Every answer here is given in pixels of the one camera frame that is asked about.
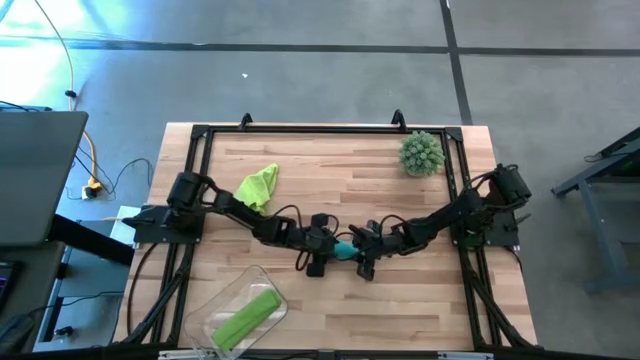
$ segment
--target green sponge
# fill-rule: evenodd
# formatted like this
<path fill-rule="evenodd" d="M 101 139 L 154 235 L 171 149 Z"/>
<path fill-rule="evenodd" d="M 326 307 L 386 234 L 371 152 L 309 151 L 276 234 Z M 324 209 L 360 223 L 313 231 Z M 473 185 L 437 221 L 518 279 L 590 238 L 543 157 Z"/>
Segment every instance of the green sponge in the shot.
<path fill-rule="evenodd" d="M 280 307 L 282 300 L 274 289 L 267 289 L 211 334 L 211 339 L 223 351 L 229 351 L 262 324 Z"/>

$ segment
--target wooden table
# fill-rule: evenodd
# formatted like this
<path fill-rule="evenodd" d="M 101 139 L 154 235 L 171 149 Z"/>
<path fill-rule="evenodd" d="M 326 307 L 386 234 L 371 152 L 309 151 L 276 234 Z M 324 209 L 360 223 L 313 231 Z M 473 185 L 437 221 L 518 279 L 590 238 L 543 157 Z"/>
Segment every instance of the wooden table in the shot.
<path fill-rule="evenodd" d="M 166 204 L 175 176 L 184 168 L 192 125 L 167 125 L 150 204 Z M 471 175 L 492 170 L 495 158 L 488 128 L 462 129 Z M 369 219 L 380 220 L 391 213 L 404 218 L 427 216 L 449 202 L 444 171 L 428 178 L 404 174 L 397 156 L 402 137 L 216 134 L 209 176 L 220 187 L 235 191 L 245 176 L 277 163 L 280 172 L 269 209 L 296 204 L 305 224 L 314 213 L 335 214 L 340 219 L 340 231 L 346 230 L 348 224 L 363 225 Z M 199 146 L 194 169 L 199 169 L 202 147 Z M 452 160 L 457 173 L 458 159 Z M 286 211 L 283 215 L 294 216 Z M 167 248 L 159 245 L 144 264 L 133 299 L 134 326 L 158 297 Z M 127 294 L 145 249 L 136 251 Z M 308 278 L 304 272 L 295 271 L 296 256 L 295 251 L 260 244 L 249 231 L 225 217 L 208 215 L 202 242 L 196 247 L 185 317 L 247 266 L 260 265 L 287 299 L 289 313 L 254 348 L 472 349 L 458 254 L 450 244 L 448 231 L 441 232 L 421 252 L 378 261 L 373 282 L 359 278 L 352 262 L 330 263 L 324 278 Z M 488 248 L 487 262 L 497 303 L 521 334 L 535 343 L 518 263 L 501 248 Z M 120 309 L 114 340 L 126 335 L 126 300 Z M 173 306 L 173 302 L 168 306 L 164 336 L 169 332 Z M 478 309 L 483 335 L 489 339 L 484 306 Z M 184 331 L 179 345 L 189 347 Z"/>

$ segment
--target clear plastic container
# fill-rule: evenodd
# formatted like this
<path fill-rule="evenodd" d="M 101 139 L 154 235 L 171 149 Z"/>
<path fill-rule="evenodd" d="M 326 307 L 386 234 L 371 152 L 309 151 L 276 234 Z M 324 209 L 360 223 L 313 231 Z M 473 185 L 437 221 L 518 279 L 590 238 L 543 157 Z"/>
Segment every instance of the clear plastic container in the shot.
<path fill-rule="evenodd" d="M 281 302 L 278 309 L 233 349 L 225 351 L 217 346 L 211 338 L 213 332 L 267 289 L 275 290 L 279 296 Z M 221 360 L 235 360 L 286 314 L 287 302 L 269 280 L 267 273 L 260 266 L 250 266 L 204 306 L 189 313 L 184 321 L 184 332 L 200 360 L 210 360 L 214 357 Z"/>

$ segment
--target green succulent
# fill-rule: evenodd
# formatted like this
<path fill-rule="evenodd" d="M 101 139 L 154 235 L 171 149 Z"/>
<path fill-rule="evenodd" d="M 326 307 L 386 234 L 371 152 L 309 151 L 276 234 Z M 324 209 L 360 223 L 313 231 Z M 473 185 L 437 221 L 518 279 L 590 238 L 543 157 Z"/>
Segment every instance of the green succulent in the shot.
<path fill-rule="evenodd" d="M 444 164 L 442 146 L 431 134 L 414 131 L 402 140 L 400 163 L 411 176 L 432 175 Z"/>

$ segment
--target gray floor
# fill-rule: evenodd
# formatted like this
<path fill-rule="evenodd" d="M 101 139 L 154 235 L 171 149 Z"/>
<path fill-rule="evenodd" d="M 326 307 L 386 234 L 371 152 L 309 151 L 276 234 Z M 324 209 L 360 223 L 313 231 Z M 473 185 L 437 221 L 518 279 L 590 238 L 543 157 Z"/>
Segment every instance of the gray floor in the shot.
<path fill-rule="evenodd" d="M 60 3 L 42 1 L 63 35 L 74 38 L 446 45 L 436 0 L 54 2 Z M 640 46 L 637 1 L 450 4 L 463 46 Z M 51 32 L 37 8 L 21 2 L 0 23 L 0 34 Z M 238 121 L 251 112 L 256 121 L 383 123 L 401 108 L 411 123 L 461 123 L 448 55 L 74 50 L 72 56 L 82 89 L 78 109 L 90 114 L 87 129 L 112 177 L 133 158 L 155 162 L 169 121 Z M 490 127 L 498 159 L 520 164 L 534 192 L 521 241 L 540 344 L 637 357 L 640 290 L 584 293 L 582 282 L 603 274 L 595 236 L 577 194 L 560 201 L 549 189 L 585 168 L 583 156 L 638 126 L 640 59 L 463 56 L 461 62 L 474 123 Z M 64 109 L 68 69 L 57 44 L 0 48 L 0 65 L 11 68 L 0 99 Z M 142 164 L 126 171 L 116 200 L 63 198 L 58 210 L 88 220 L 113 216 L 120 205 L 139 206 L 148 193 L 145 174 Z M 72 169 L 71 196 L 86 179 L 80 166 Z"/>

